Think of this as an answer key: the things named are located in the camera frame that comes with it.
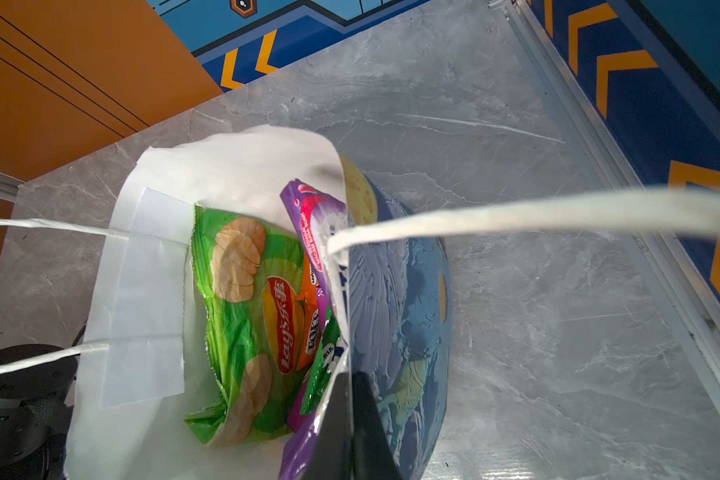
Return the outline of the green white snack packet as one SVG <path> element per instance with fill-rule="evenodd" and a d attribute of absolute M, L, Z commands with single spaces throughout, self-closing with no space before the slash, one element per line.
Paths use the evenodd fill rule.
<path fill-rule="evenodd" d="M 346 346 L 347 344 L 341 335 L 338 321 L 335 319 L 333 313 L 328 311 L 319 349 L 310 369 L 302 398 L 302 404 L 299 410 L 301 415 L 311 414 L 322 400 L 331 375 L 336 370 Z"/>

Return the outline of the floral paper gift bag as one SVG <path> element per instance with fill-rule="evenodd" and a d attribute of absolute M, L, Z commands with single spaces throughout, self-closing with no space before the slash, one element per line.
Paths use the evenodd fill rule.
<path fill-rule="evenodd" d="M 99 230 L 104 248 L 82 343 L 0 366 L 1 375 L 77 357 L 67 478 L 281 479 L 290 427 L 214 448 L 185 422 L 219 394 L 191 237 L 200 206 L 264 220 L 301 243 L 280 197 L 293 180 L 346 206 L 347 226 L 327 242 L 333 313 L 351 380 L 369 376 L 402 479 L 423 475 L 446 412 L 454 301 L 445 238 L 622 232 L 584 227 L 577 212 L 561 210 L 594 192 L 416 214 L 305 130 L 261 125 L 148 149 Z"/>

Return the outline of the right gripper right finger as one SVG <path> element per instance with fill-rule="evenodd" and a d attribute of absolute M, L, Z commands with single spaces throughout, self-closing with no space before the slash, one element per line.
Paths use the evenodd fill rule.
<path fill-rule="evenodd" d="M 352 478 L 401 480 L 365 372 L 352 374 Z"/>

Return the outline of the purple Fox's candy bag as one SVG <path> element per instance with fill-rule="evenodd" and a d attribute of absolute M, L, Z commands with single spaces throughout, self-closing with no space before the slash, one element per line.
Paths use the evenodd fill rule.
<path fill-rule="evenodd" d="M 347 226 L 346 206 L 333 196 L 300 180 L 288 183 L 280 197 L 322 289 L 321 340 L 327 312 L 333 313 L 334 304 L 327 272 L 327 242 L 338 230 Z M 305 472 L 322 422 L 319 404 L 329 390 L 329 384 L 322 400 L 311 414 L 299 413 L 312 364 L 305 368 L 305 377 L 287 417 L 287 425 L 293 431 L 293 437 L 287 441 L 283 450 L 279 471 L 281 479 L 298 479 Z"/>

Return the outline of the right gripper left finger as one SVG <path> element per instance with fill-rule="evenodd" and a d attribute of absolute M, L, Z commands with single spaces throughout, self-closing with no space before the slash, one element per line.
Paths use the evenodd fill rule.
<path fill-rule="evenodd" d="M 352 477 L 352 394 L 349 356 L 345 354 L 332 379 L 320 431 L 303 479 Z"/>

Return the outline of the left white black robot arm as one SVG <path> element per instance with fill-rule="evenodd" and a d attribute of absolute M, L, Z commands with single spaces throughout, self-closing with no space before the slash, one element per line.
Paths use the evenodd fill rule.
<path fill-rule="evenodd" d="M 63 479 L 75 355 L 0 375 L 0 479 Z"/>

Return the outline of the orange white snack bag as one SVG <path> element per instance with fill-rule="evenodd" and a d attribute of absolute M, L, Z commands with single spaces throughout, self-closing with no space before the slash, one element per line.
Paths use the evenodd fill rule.
<path fill-rule="evenodd" d="M 298 350 L 296 368 L 301 371 L 309 367 L 315 358 L 321 335 L 321 297 L 322 289 L 313 272 L 307 254 L 304 254 L 302 288 L 297 300 L 303 307 L 301 344 Z"/>

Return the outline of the green Lays chips bag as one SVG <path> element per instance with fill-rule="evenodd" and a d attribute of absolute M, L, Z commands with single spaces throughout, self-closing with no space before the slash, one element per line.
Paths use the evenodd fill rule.
<path fill-rule="evenodd" d="M 299 359 L 306 329 L 300 241 L 264 220 L 197 206 L 191 257 L 219 394 L 187 414 L 187 426 L 214 448 L 286 434 L 308 370 Z"/>

